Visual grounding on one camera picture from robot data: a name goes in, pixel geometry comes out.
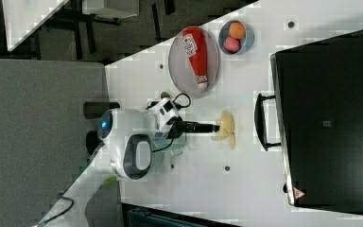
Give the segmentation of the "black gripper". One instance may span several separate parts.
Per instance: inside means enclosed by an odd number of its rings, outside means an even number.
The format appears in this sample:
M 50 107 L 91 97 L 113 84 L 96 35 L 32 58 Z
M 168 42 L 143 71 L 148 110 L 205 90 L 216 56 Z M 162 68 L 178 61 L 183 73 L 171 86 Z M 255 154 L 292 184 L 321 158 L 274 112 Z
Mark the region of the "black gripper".
M 168 138 L 177 139 L 180 138 L 183 133 L 211 133 L 219 131 L 219 129 L 220 126 L 218 125 L 184 121 L 178 117 L 168 133 Z

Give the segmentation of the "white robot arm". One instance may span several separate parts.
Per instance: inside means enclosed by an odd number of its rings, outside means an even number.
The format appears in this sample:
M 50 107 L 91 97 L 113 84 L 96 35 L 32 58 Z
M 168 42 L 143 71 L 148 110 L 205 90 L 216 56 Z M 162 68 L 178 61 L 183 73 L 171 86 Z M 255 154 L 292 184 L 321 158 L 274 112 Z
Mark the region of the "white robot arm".
M 218 124 L 182 120 L 177 105 L 168 97 L 145 110 L 106 111 L 97 132 L 103 146 L 35 227 L 89 227 L 86 207 L 98 188 L 110 177 L 144 178 L 157 151 L 154 141 L 219 130 Z

